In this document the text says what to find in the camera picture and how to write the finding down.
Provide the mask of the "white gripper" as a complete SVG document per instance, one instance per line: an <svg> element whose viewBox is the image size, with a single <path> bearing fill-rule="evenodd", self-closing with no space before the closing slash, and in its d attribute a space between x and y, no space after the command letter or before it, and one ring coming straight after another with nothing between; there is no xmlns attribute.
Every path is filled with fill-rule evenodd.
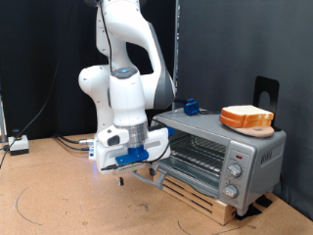
<svg viewBox="0 0 313 235"><path fill-rule="evenodd" d="M146 130L146 135L136 135L125 128L110 126L96 135L95 153L98 171L103 174L113 172L117 185L123 186L123 174L114 171L169 157L168 129ZM149 173L155 176L157 171L150 167Z"/></svg>

